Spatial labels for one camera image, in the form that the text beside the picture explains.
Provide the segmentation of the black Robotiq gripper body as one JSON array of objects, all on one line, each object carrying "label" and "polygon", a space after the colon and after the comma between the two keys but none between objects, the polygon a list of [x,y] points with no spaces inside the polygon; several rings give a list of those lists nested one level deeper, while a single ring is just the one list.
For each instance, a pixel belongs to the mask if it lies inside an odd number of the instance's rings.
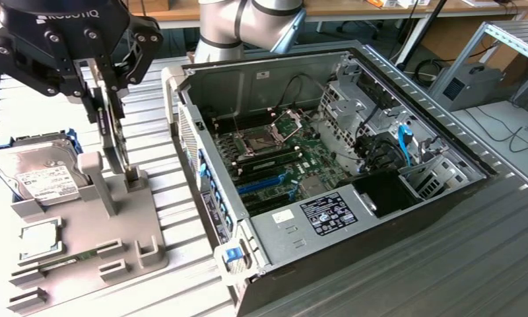
[{"label": "black Robotiq gripper body", "polygon": [[52,32],[74,59],[92,57],[88,30],[112,53],[131,22],[123,1],[0,1],[0,8],[0,22],[15,38],[51,55]]}]

